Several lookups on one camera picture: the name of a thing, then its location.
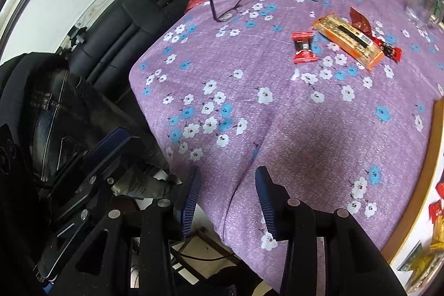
black sofa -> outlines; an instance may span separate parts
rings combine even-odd
[[[140,56],[184,14],[189,0],[115,0],[69,55],[70,71],[82,76],[131,115],[145,121],[128,75]]]

floral tablecloth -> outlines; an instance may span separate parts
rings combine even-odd
[[[215,0],[219,14],[237,0]],[[227,23],[208,2],[137,61],[130,84],[179,176],[200,167],[199,204],[222,240],[275,289],[286,242],[267,232],[254,171],[313,209],[343,207],[381,248],[415,188],[433,103],[444,95],[443,35],[417,29],[407,0],[254,0]],[[354,7],[403,49],[370,73],[316,34],[316,63],[295,66],[291,33]]]

transparent pitcher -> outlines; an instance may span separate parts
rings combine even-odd
[[[405,13],[418,28],[426,28],[443,19],[444,0],[408,0]]]

wooden trim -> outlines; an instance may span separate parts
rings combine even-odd
[[[428,206],[426,205],[426,199],[432,187],[435,186],[433,176],[438,166],[441,142],[443,141],[443,127],[444,98],[437,101],[433,107],[432,127],[430,129],[427,154],[415,191],[395,231],[381,250],[388,263],[391,263],[399,253],[416,225],[421,211]]]

blue flower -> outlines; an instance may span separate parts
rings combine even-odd
[[[233,123],[233,120],[231,118],[227,118],[225,121],[223,121],[220,125],[219,125],[219,129],[222,132],[225,132]]]
[[[180,69],[180,70],[188,69],[188,68],[190,67],[190,65],[191,65],[191,61],[186,60],[185,62],[183,62],[183,63],[179,66],[179,69]]]
[[[162,53],[164,56],[166,56],[167,54],[170,54],[172,50],[173,49],[171,47],[166,47]]]
[[[338,81],[343,81],[347,78],[347,73],[345,71],[337,71],[334,75],[335,79]]]
[[[248,21],[245,23],[245,27],[247,27],[247,28],[253,28],[256,25],[257,25],[257,23],[254,21]]]
[[[382,105],[376,107],[375,114],[381,122],[388,122],[391,118],[389,109]]]
[[[397,41],[397,39],[393,34],[389,33],[385,36],[385,42],[388,44],[394,44],[394,43],[396,43],[396,41]]]
[[[348,66],[347,68],[347,72],[349,74],[350,77],[356,77],[358,75],[358,67],[356,67],[354,64]]]
[[[170,132],[170,140],[174,143],[179,143],[180,140],[180,130],[173,128]]]
[[[256,159],[256,157],[258,156],[258,153],[259,153],[259,150],[260,150],[261,148],[258,146],[258,145],[256,145],[256,148],[253,150],[253,155],[251,156],[251,159],[254,161],[255,159]]]
[[[420,48],[419,48],[418,44],[416,44],[416,43],[412,43],[412,44],[410,45],[410,49],[411,49],[412,51],[414,51],[414,52],[419,52],[419,51],[420,51]]]
[[[170,127],[174,127],[178,123],[179,123],[179,117],[178,116],[171,117],[170,120],[168,121],[168,125]]]
[[[194,107],[185,108],[181,113],[180,116],[183,119],[191,118],[194,115]]]
[[[369,180],[371,184],[378,184],[381,180],[381,170],[378,166],[371,166],[369,171]]]
[[[317,44],[312,44],[311,45],[311,51],[314,54],[321,54],[322,53],[322,48],[320,46],[318,46]]]
[[[425,107],[424,107],[424,105],[422,103],[418,103],[416,105],[416,107],[418,107],[419,113],[424,113],[425,112]]]
[[[151,92],[151,88],[150,87],[146,87],[143,89],[143,96],[146,97],[148,94],[150,94]]]
[[[230,103],[224,103],[224,105],[221,108],[221,115],[222,118],[227,118],[233,109],[233,106]]]

